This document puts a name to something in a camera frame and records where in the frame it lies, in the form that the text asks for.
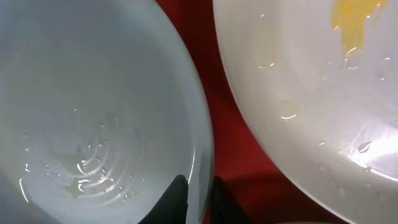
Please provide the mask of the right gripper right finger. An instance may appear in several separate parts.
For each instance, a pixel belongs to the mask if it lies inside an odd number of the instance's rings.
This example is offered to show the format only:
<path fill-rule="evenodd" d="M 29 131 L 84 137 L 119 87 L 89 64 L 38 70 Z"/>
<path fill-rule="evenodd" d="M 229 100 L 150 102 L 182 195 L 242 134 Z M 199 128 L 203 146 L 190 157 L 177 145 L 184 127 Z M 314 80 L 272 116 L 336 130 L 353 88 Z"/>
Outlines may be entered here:
<path fill-rule="evenodd" d="M 251 224 L 251 219 L 220 177 L 213 180 L 210 220 L 211 224 Z"/>

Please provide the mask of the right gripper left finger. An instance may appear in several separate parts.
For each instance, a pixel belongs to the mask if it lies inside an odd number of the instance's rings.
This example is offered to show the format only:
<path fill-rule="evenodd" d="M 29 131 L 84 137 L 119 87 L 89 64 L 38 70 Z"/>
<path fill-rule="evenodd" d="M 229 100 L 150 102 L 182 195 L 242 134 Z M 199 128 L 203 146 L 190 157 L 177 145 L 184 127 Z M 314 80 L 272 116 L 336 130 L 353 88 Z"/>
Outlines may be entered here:
<path fill-rule="evenodd" d="M 186 224 L 188 181 L 177 175 L 139 224 Z"/>

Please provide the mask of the light blue plate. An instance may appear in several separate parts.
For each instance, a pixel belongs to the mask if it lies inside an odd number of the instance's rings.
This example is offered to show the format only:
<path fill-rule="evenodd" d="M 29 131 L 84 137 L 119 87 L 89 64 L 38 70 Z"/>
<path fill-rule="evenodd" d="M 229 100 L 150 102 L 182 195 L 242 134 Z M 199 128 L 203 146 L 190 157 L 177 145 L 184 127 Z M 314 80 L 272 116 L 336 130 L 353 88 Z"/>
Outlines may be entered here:
<path fill-rule="evenodd" d="M 1 222 L 139 223 L 213 178 L 197 70 L 155 1 L 1 2 Z"/>

